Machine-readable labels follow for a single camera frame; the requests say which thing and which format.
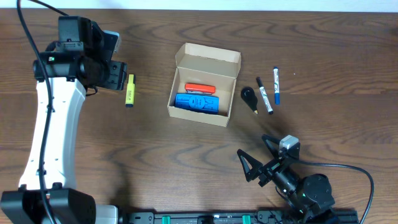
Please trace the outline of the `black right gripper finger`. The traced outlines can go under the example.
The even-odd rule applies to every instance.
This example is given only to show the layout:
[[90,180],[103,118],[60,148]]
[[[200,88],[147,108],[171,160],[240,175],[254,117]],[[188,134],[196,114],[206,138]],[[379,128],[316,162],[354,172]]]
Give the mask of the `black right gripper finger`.
[[274,138],[266,134],[263,134],[261,138],[264,141],[264,144],[266,145],[268,150],[271,152],[272,156],[275,159],[278,159],[280,139]]
[[255,180],[262,174],[263,164],[244,152],[242,149],[238,149],[237,155],[242,164],[244,175],[247,182]]

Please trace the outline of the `yellow highlighter pen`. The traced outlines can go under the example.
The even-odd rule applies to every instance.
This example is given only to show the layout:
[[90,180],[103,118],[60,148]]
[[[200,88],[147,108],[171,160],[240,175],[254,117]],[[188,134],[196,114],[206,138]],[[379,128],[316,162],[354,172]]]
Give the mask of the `yellow highlighter pen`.
[[134,95],[136,87],[135,82],[136,76],[134,74],[129,74],[125,100],[125,106],[127,108],[132,108],[134,106]]

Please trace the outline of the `black correction tape dispenser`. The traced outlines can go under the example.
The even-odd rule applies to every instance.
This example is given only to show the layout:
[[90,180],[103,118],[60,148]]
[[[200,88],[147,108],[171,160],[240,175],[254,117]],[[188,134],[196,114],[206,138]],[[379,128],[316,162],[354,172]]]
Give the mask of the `black correction tape dispenser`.
[[255,114],[258,114],[257,110],[258,100],[254,90],[250,86],[246,86],[241,90],[241,98]]

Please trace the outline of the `blue plastic block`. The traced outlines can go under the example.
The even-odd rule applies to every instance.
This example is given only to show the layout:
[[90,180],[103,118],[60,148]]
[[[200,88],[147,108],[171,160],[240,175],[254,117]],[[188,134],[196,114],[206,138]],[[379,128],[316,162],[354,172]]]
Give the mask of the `blue plastic block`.
[[177,93],[175,107],[206,114],[218,114],[219,98],[208,95]]

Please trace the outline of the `red stapler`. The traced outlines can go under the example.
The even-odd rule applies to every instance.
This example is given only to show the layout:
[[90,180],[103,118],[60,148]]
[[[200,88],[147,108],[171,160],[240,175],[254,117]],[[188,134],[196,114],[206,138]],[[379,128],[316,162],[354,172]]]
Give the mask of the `red stapler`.
[[204,95],[212,95],[216,92],[216,87],[211,86],[211,85],[186,83],[185,91],[187,93],[192,93],[192,94],[197,93],[197,94],[204,94]]

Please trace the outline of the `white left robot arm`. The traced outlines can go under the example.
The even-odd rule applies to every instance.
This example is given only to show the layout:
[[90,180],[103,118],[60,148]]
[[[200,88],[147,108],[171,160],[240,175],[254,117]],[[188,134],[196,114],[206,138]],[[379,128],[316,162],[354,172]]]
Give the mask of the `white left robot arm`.
[[29,160],[1,209],[13,223],[124,223],[114,205],[77,191],[75,145],[88,89],[122,90],[127,65],[112,59],[119,34],[80,16],[58,20],[58,40],[33,63],[38,108]]

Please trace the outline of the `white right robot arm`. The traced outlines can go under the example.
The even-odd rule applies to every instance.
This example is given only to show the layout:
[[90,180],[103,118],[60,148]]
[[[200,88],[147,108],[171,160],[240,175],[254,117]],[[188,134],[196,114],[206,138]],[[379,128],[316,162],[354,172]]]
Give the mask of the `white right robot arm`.
[[274,157],[267,164],[241,149],[237,155],[248,182],[258,179],[261,187],[273,182],[292,208],[291,212],[282,212],[277,223],[338,223],[337,215],[331,209],[335,200],[328,177],[313,174],[301,178],[290,168],[299,162],[299,139],[288,135],[279,140],[264,134],[262,140]]

